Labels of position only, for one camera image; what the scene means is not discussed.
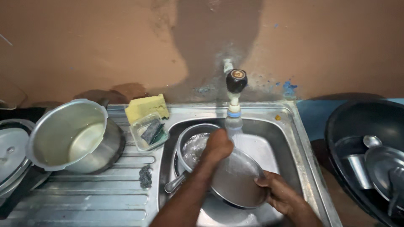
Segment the black faucet knob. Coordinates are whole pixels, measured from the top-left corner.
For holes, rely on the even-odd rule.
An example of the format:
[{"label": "black faucet knob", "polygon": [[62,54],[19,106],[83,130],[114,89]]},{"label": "black faucet knob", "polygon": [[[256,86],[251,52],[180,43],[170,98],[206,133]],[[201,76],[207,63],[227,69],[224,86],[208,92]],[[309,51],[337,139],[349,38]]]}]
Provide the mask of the black faucet knob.
[{"label": "black faucet knob", "polygon": [[240,93],[247,85],[247,73],[241,69],[233,69],[226,76],[227,90],[233,94]]}]

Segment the scrub sponge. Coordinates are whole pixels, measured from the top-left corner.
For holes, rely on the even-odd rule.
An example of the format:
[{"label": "scrub sponge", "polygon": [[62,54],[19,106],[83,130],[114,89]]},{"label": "scrub sponge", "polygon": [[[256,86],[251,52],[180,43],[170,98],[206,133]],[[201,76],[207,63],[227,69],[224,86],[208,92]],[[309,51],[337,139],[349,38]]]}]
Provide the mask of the scrub sponge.
[{"label": "scrub sponge", "polygon": [[158,112],[161,118],[168,118],[170,116],[163,94],[141,99],[133,99],[130,101],[128,108],[125,109],[125,113],[130,124],[135,122],[137,119],[145,117],[154,112]]}]

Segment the painted wall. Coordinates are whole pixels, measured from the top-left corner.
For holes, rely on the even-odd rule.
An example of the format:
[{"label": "painted wall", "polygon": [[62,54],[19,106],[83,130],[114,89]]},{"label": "painted wall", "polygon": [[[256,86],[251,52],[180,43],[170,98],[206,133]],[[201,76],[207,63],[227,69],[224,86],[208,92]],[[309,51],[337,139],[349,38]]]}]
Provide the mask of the painted wall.
[{"label": "painted wall", "polygon": [[245,101],[402,97],[403,11],[401,0],[2,0],[0,99],[222,101],[228,57],[249,74]]}]

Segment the spoon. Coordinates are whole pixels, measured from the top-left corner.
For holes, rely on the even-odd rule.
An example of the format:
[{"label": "spoon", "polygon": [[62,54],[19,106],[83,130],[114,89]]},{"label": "spoon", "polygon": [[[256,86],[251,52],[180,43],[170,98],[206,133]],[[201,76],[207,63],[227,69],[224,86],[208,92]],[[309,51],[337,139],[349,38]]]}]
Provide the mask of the spoon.
[{"label": "spoon", "polygon": [[363,143],[365,144],[365,146],[367,146],[368,148],[371,147],[379,147],[382,144],[382,142],[380,141],[379,138],[377,138],[376,136],[373,135],[366,135],[363,137]]}]

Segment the pressure cooker lid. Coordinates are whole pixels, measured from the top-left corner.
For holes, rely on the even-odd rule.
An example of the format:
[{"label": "pressure cooker lid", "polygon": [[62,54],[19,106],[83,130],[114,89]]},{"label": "pressure cooker lid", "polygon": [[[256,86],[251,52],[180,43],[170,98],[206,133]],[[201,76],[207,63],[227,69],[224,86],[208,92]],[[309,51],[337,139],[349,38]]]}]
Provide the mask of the pressure cooker lid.
[{"label": "pressure cooker lid", "polygon": [[33,122],[23,119],[0,121],[0,190],[30,166],[25,147],[34,126]]}]

